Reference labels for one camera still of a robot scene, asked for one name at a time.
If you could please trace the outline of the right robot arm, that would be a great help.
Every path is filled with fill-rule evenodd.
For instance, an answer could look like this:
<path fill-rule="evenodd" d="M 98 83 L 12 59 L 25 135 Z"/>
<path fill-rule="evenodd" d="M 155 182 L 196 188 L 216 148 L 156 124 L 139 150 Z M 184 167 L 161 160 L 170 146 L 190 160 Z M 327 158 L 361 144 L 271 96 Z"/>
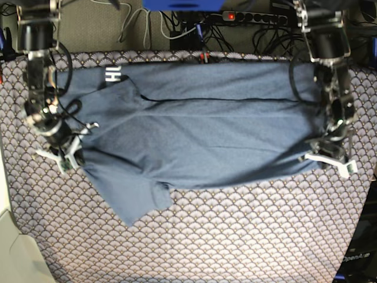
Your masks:
<path fill-rule="evenodd" d="M 17 5 L 17 50 L 27 58 L 25 70 L 29 96 L 24 104 L 24 119 L 36 134 L 49 144 L 36 153 L 53 160 L 63 173 L 77 169 L 82 162 L 81 138 L 89 132 L 84 127 L 78 133 L 71 130 L 67 118 L 71 113 L 60 105 L 72 79 L 72 59 L 58 40 L 62 1 L 36 1 Z M 57 83 L 57 67 L 53 52 L 63 51 L 68 61 L 65 86 Z"/>

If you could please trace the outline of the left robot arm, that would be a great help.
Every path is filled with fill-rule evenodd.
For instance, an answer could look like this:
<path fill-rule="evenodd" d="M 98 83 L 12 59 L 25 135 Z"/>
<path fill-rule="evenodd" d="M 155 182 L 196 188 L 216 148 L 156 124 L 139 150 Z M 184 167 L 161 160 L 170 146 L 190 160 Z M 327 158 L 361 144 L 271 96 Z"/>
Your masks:
<path fill-rule="evenodd" d="M 323 133 L 309 140 L 311 151 L 303 159 L 338 169 L 343 178 L 356 173 L 357 164 L 343 141 L 352 137 L 356 119 L 350 92 L 348 58 L 351 48 L 345 30 L 345 9 L 329 1 L 293 1 L 297 25 L 305 40 L 310 62 L 315 65 L 314 81 L 320 88 L 320 110 L 326 116 Z"/>

